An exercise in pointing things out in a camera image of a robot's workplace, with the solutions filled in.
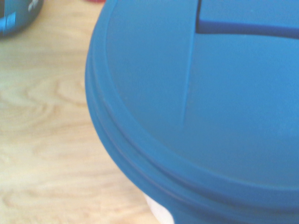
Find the white container base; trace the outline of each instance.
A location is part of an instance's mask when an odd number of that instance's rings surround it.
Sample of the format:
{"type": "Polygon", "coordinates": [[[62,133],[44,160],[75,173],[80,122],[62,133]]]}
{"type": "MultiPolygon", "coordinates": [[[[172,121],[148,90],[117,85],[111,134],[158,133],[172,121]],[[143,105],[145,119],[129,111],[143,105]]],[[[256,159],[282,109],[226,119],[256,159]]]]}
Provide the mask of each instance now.
{"type": "Polygon", "coordinates": [[[145,199],[149,205],[151,212],[161,224],[174,224],[171,213],[155,200],[144,194],[145,199]]]}

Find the plastic container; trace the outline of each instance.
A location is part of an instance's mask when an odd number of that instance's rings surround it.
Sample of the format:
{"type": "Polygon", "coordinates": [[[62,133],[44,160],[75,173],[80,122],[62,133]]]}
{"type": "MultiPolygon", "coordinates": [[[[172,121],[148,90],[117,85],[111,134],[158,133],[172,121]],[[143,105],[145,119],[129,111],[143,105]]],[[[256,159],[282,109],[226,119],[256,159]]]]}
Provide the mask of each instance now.
{"type": "Polygon", "coordinates": [[[43,0],[0,0],[0,37],[28,26],[39,14],[43,0]]]}
{"type": "Polygon", "coordinates": [[[90,115],[175,224],[299,223],[298,8],[105,3],[86,62],[90,115]]]}

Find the wooden table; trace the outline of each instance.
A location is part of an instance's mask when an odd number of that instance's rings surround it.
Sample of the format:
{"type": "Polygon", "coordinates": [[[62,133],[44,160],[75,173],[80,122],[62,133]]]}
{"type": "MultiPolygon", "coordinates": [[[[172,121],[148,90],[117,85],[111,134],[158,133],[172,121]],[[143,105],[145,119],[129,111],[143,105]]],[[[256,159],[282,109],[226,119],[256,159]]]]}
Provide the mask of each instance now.
{"type": "Polygon", "coordinates": [[[45,0],[0,40],[0,223],[158,224],[103,148],[84,70],[102,4],[45,0]]]}

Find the lid tab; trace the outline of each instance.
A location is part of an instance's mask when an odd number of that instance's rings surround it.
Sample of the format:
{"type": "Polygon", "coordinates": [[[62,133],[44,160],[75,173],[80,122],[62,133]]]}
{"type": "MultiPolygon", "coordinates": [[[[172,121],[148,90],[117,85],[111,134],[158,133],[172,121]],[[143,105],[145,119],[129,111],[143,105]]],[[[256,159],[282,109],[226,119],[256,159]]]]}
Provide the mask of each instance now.
{"type": "Polygon", "coordinates": [[[250,34],[299,38],[299,1],[202,0],[202,34],[250,34]]]}

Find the wood grain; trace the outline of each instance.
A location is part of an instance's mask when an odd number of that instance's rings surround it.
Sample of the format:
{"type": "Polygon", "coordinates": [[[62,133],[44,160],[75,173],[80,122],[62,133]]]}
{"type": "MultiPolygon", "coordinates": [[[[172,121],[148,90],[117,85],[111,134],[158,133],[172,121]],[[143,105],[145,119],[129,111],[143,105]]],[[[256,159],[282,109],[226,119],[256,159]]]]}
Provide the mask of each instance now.
{"type": "Polygon", "coordinates": [[[0,40],[0,224],[158,224],[100,143],[85,58],[102,4],[45,0],[0,40]]]}

